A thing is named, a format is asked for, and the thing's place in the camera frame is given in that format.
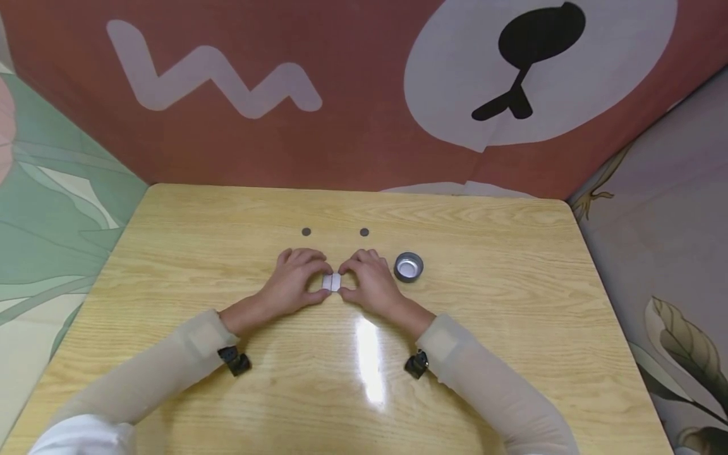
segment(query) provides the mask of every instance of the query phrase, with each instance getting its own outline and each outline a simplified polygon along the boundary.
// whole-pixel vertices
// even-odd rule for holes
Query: black wristband
[[[218,355],[225,362],[225,365],[228,366],[230,373],[235,377],[240,376],[253,367],[250,364],[250,359],[244,352],[238,354],[237,346],[224,347],[218,351]]]
[[[427,361],[427,354],[422,349],[418,349],[417,353],[407,359],[407,363],[405,363],[405,371],[415,379],[420,379],[429,367],[430,362]]]

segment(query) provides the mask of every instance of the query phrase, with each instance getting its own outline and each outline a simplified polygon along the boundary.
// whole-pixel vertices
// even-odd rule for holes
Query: wall
[[[0,12],[0,58],[148,183],[563,199],[728,63],[722,0],[0,0]]]
[[[728,69],[571,205],[676,453],[728,454]]]
[[[146,184],[0,74],[0,443]]]

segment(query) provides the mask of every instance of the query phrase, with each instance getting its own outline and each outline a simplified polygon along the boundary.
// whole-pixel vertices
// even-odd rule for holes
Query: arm
[[[238,336],[250,334],[304,306],[321,303],[329,291],[307,293],[305,287],[313,274],[332,272],[325,260],[320,251],[307,248],[284,251],[273,275],[257,294],[220,313],[211,309],[197,315],[71,398],[53,416],[50,430],[41,436],[31,453],[41,453],[44,446],[51,448],[58,444],[58,438],[75,430],[85,437],[84,425],[79,428],[79,420],[74,420],[80,416],[93,416],[93,420],[85,421],[100,431],[118,433],[117,426],[121,425],[127,435],[129,425],[137,424],[168,398],[222,366],[217,351],[236,344]]]
[[[435,315],[397,288],[387,260],[359,250],[339,273],[352,271],[357,290],[341,297],[401,327],[427,353],[440,382],[470,404],[502,437],[509,455],[577,455],[574,436],[551,402],[460,324]]]

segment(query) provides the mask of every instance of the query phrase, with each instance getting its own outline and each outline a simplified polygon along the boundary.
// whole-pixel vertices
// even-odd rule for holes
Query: hand
[[[273,275],[263,288],[220,312],[220,319],[228,331],[240,335],[304,306],[320,304],[331,292],[306,292],[306,284],[313,274],[333,273],[325,261],[320,251],[288,248],[278,256]]]
[[[339,267],[339,273],[354,272],[359,280],[359,288],[351,290],[339,288],[341,297],[348,302],[388,318],[392,310],[405,301],[385,258],[380,258],[376,250],[358,250]]]
[[[359,288],[339,288],[345,301],[378,314],[418,339],[435,320],[435,315],[402,295],[385,258],[376,250],[358,250],[339,267],[339,273],[354,272]]]

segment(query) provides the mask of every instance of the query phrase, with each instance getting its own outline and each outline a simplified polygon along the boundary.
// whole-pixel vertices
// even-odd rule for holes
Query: beige sleeve
[[[438,316],[417,346],[439,381],[501,435],[508,455],[578,455],[556,407],[451,317]]]
[[[137,424],[166,399],[222,366],[218,350],[238,341],[218,313],[207,310],[91,383],[53,416],[50,426],[84,414],[112,424]]]

